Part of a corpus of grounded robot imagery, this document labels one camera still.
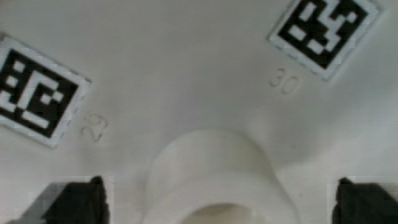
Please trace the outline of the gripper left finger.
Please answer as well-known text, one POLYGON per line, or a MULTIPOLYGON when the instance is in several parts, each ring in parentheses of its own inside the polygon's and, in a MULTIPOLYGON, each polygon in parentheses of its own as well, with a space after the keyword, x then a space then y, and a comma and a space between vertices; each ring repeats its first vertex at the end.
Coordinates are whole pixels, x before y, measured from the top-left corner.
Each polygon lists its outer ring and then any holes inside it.
POLYGON ((45 224, 110 224, 103 178, 71 182, 43 215, 45 224))

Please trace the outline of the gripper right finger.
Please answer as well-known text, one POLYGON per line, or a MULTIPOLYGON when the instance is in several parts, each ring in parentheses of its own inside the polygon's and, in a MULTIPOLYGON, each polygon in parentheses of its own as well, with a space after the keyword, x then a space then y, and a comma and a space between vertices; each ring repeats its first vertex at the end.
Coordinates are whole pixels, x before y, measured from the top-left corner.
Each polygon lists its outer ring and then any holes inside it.
POLYGON ((398 200, 377 183, 340 179, 332 224, 398 224, 398 200))

